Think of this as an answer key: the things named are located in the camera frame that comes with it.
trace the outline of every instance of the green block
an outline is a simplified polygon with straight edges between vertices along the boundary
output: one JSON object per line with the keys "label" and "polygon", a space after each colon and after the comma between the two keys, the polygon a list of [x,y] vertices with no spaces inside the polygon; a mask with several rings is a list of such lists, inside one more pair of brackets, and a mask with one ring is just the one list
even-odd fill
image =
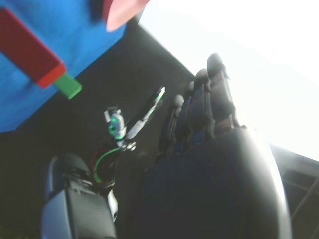
{"label": "green block", "polygon": [[82,86],[68,73],[64,73],[53,84],[61,91],[68,99],[73,98],[82,90]]}

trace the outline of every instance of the blue table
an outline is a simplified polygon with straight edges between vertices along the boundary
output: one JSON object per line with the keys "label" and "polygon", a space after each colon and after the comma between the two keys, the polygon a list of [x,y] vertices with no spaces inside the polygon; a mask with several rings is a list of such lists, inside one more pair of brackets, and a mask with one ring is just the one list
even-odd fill
{"label": "blue table", "polygon": [[[92,1],[0,0],[0,7],[9,8],[76,76],[125,31],[122,26],[106,32],[102,9],[93,9]],[[0,52],[0,132],[15,130],[56,92],[53,85],[43,89],[33,83]]]}

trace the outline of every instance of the green cable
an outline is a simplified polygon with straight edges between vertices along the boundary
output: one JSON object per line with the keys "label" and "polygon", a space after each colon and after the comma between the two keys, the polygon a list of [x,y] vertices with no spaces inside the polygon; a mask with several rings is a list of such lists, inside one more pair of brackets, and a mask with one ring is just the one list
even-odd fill
{"label": "green cable", "polygon": [[102,154],[102,156],[98,158],[98,160],[96,161],[96,163],[95,163],[95,165],[94,165],[94,175],[93,175],[93,177],[94,177],[95,181],[97,181],[98,183],[102,182],[102,179],[101,179],[101,178],[98,176],[98,174],[97,174],[97,168],[98,168],[98,165],[99,165],[99,163],[101,162],[101,160],[102,160],[105,156],[108,156],[110,153],[113,153],[113,152],[115,152],[115,151],[118,151],[119,149],[120,149],[120,148],[114,148],[114,149],[112,149],[112,150],[110,150],[110,151],[107,151],[106,153]]}

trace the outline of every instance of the bright white light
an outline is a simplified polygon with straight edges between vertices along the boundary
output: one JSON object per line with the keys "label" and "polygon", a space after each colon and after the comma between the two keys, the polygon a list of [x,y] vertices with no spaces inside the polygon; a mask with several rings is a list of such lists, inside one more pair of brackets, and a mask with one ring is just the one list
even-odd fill
{"label": "bright white light", "polygon": [[239,117],[319,161],[317,9],[315,0],[151,0],[140,23],[193,74],[218,52]]}

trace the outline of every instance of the robotic hand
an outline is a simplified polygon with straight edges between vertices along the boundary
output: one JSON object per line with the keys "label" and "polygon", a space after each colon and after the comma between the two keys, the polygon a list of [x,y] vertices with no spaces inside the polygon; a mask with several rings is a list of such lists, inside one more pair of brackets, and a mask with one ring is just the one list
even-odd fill
{"label": "robotic hand", "polygon": [[[213,54],[207,69],[198,72],[183,96],[176,96],[159,139],[157,164],[141,183],[128,229],[131,238],[292,238],[270,148],[239,124],[229,82],[223,62]],[[128,124],[117,108],[105,112],[115,139],[111,153],[134,149],[132,139],[159,98],[152,96]],[[43,238],[116,238],[109,190],[104,193],[97,184],[109,188],[114,183],[98,167],[105,154],[94,161],[93,177],[75,155],[53,159]]]}

